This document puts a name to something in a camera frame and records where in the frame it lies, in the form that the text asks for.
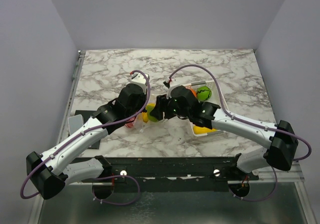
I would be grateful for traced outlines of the orange toy fruit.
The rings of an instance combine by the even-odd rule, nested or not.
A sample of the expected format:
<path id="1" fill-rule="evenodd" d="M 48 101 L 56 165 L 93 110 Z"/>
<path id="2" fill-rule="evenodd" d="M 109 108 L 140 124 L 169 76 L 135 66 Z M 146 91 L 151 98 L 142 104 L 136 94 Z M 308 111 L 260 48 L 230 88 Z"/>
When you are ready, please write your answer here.
<path id="1" fill-rule="evenodd" d="M 195 90 L 190 89 L 190 91 L 192 92 L 192 94 L 193 94 L 195 97 L 197 97 L 197 94 L 196 94 L 196 91 L 195 91 Z"/>

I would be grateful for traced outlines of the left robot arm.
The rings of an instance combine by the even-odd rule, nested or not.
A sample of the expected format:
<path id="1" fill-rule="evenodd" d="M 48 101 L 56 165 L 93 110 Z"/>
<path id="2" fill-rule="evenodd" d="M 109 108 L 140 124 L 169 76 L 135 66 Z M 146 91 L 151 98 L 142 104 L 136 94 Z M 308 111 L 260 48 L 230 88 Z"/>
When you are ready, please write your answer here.
<path id="1" fill-rule="evenodd" d="M 26 157 L 26 182 L 31 181 L 37 194 L 48 200 L 63 188 L 86 179 L 106 181 L 113 174 L 112 166 L 103 156 L 74 163 L 83 151 L 95 142 L 124 126 L 144 111 L 150 98 L 147 81 L 131 81 L 119 96 L 98 108 L 82 126 L 61 143 L 39 154 Z"/>

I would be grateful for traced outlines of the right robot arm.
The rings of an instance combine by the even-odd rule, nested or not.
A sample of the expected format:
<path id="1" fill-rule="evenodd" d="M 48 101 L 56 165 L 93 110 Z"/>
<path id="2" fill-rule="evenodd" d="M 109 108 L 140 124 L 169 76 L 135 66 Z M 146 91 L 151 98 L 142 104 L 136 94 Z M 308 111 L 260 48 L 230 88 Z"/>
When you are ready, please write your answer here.
<path id="1" fill-rule="evenodd" d="M 230 113 L 220 105 L 198 101 L 182 85 L 169 90 L 165 95 L 159 95 L 150 115 L 157 120 L 185 118 L 196 126 L 230 132 L 259 144 L 259 149 L 239 154 L 236 164 L 230 166 L 229 173 L 236 180 L 267 166 L 289 171 L 298 147 L 290 123 L 260 122 Z"/>

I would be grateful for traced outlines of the green striped toy watermelon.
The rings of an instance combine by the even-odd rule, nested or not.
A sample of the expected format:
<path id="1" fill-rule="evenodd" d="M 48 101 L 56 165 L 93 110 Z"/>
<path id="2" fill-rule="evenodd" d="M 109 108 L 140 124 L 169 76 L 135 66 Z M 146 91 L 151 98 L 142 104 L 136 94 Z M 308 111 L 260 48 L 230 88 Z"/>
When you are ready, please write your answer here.
<path id="1" fill-rule="evenodd" d="M 207 101 L 212 96 L 212 91 L 207 86 L 199 87 L 196 91 L 198 101 Z"/>

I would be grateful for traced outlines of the green toy lime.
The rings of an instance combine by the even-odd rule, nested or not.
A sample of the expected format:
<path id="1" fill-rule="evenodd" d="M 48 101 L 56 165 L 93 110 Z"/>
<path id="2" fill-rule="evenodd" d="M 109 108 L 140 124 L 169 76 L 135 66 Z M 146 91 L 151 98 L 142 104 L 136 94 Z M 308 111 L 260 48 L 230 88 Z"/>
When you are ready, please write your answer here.
<path id="1" fill-rule="evenodd" d="M 151 115 L 151 112 L 153 111 L 153 109 L 155 108 L 155 103 L 149 103 L 146 106 L 146 114 L 147 114 L 147 118 L 149 121 L 151 122 L 158 122 L 158 119 L 156 117 L 154 117 L 153 115 Z"/>

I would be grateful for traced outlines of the yellow toy banana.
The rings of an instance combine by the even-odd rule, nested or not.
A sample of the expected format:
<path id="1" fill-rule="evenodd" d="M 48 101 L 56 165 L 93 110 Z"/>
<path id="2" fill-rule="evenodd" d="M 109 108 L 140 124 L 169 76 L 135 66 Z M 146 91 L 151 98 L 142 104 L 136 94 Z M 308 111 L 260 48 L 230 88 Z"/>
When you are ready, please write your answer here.
<path id="1" fill-rule="evenodd" d="M 217 132 L 217 129 L 209 129 L 206 127 L 193 126 L 193 132 L 195 135 L 208 134 L 212 132 Z"/>

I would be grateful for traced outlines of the red toy apple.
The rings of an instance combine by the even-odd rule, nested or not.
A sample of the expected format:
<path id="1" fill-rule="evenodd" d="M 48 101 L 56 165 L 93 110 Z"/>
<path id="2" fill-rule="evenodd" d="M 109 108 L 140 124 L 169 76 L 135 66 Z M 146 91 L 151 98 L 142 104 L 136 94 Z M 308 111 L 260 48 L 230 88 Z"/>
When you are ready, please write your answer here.
<path id="1" fill-rule="evenodd" d="M 135 121 L 134 121 L 134 120 L 127 121 L 127 122 L 125 123 L 125 127 L 127 127 L 128 129 L 133 128 L 134 125 L 135 125 Z"/>

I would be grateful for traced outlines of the clear dotted zip bag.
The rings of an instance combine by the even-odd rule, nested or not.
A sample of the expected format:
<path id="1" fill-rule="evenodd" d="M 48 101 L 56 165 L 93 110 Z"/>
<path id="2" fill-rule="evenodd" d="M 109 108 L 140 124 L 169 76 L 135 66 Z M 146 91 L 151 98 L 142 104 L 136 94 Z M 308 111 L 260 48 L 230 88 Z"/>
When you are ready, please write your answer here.
<path id="1" fill-rule="evenodd" d="M 146 106 L 146 112 L 141 112 L 136 117 L 131 118 L 125 124 L 125 127 L 129 130 L 136 130 L 142 133 L 145 129 L 152 127 L 154 125 L 158 126 L 161 123 L 164 123 L 166 120 L 158 120 L 151 115 L 151 111 L 153 111 L 155 103 L 148 103 Z"/>

